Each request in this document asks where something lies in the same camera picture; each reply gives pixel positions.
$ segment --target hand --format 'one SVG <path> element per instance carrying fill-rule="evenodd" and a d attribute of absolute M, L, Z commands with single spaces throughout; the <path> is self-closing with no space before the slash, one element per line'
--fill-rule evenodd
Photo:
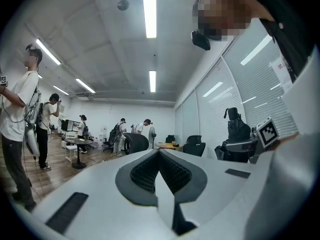
<path fill-rule="evenodd" d="M 6 88 L 6 87 L 4 87 L 4 86 L 0 85 L 0 95 L 4 93 L 5 88 Z"/>

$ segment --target wooden floor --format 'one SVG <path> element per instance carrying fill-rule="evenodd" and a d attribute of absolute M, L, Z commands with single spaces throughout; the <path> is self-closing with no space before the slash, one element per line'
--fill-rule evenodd
<path fill-rule="evenodd" d="M 100 163 L 105 160 L 116 159 L 116 156 L 110 150 L 102 151 L 95 149 L 88 149 L 87 154 L 81 155 L 81 161 L 86 163 L 87 167 Z M 32 183 L 32 195 L 34 200 L 39 203 L 43 197 L 61 186 L 64 182 L 69 180 L 74 175 L 80 173 L 84 169 L 74 169 L 68 160 L 65 159 L 65 149 L 61 147 L 61 139 L 57 135 L 50 136 L 48 140 L 48 157 L 47 162 L 51 170 L 40 170 L 38 166 L 38 159 L 36 164 L 34 157 L 30 154 L 26 146 L 24 146 L 24 153 L 22 150 L 22 166 L 27 173 Z M 16 192 L 15 182 L 10 177 L 3 153 L 2 143 L 0 138 L 0 181 L 4 191 L 8 194 Z"/>

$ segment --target person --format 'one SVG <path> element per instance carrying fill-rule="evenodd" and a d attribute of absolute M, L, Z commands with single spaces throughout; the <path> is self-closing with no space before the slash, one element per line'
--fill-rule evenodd
<path fill-rule="evenodd" d="M 136 127 L 135 127 L 135 133 L 136 134 L 141 134 L 142 130 L 144 128 L 144 126 L 148 126 L 151 124 L 151 120 L 150 119 L 146 119 L 143 122 L 139 123 Z"/>
<path fill-rule="evenodd" d="M 38 86 L 39 63 L 42 60 L 40 49 L 28 49 L 23 56 L 27 72 L 15 84 L 12 90 L 0 86 L 2 112 L 0 115 L 0 132 L 2 133 L 2 153 L 5 166 L 14 180 L 17 192 L 12 194 L 15 201 L 24 203 L 26 210 L 31 211 L 36 202 L 31 193 L 31 184 L 22 166 L 22 146 L 25 134 L 26 106 Z"/>
<path fill-rule="evenodd" d="M 85 134 L 84 134 L 85 133 L 85 128 L 87 127 L 87 124 L 86 124 L 87 118 L 86 118 L 86 116 L 84 114 L 80 115 L 80 117 L 81 117 L 81 123 L 78 126 L 78 139 L 84 139 L 85 138 Z M 82 154 L 86 154 L 87 153 L 86 145 L 79 145 L 79 146 L 82 149 L 81 153 Z"/>
<path fill-rule="evenodd" d="M 120 156 L 121 155 L 121 146 L 122 143 L 125 141 L 126 137 L 123 133 L 127 132 L 126 129 L 126 119 L 121 118 L 120 122 L 116 124 L 116 133 L 115 133 L 115 142 L 113 145 L 113 153 Z"/>
<path fill-rule="evenodd" d="M 213 40 L 239 35 L 258 18 L 277 42 L 294 83 L 315 47 L 316 24 L 303 8 L 310 1 L 315 0 L 195 0 L 192 15 L 199 31 Z"/>
<path fill-rule="evenodd" d="M 60 104 L 59 95 L 54 93 L 50 96 L 49 101 L 43 104 L 41 122 L 36 126 L 36 139 L 39 146 L 40 157 L 38 164 L 41 170 L 51 170 L 51 167 L 48 166 L 47 155 L 48 155 L 48 131 L 50 127 L 50 116 L 55 117 L 59 116 Z"/>

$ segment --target table leg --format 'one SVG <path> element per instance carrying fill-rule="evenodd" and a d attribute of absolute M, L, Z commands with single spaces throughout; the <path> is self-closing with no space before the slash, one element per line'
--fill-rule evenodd
<path fill-rule="evenodd" d="M 79 148 L 79 145 L 76 145 L 76 148 L 77 148 L 77 159 L 76 159 L 76 162 L 73 162 L 72 163 L 72 168 L 74 169 L 83 169 L 83 168 L 86 168 L 87 165 L 84 163 L 84 162 L 81 162 L 80 161 L 80 156 L 79 156 L 79 152 L 80 152 L 80 148 Z"/>

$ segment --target window blind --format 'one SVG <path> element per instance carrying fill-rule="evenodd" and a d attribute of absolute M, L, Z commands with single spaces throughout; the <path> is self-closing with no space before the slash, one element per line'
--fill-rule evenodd
<path fill-rule="evenodd" d="M 232 74 L 220 58 L 196 87 L 199 114 L 200 135 L 206 143 L 203 156 L 217 158 L 215 148 L 228 139 L 228 116 L 224 119 L 227 108 L 236 107 L 246 122 L 242 100 Z"/>
<path fill-rule="evenodd" d="M 182 106 L 180 105 L 175 110 L 175 131 L 174 131 L 174 137 L 175 142 L 179 145 L 182 145 L 182 136 L 183 136 L 183 126 L 182 126 Z"/>
<path fill-rule="evenodd" d="M 199 118 L 197 111 L 196 92 L 193 91 L 182 103 L 182 140 L 186 144 L 191 135 L 199 135 Z"/>
<path fill-rule="evenodd" d="M 223 55 L 237 83 L 247 124 L 256 127 L 271 116 L 280 138 L 298 131 L 297 126 L 282 101 L 283 88 L 270 63 L 280 57 L 277 43 L 271 39 L 245 65 L 241 62 L 268 35 L 259 20 L 253 20 L 250 27 L 238 37 Z"/>

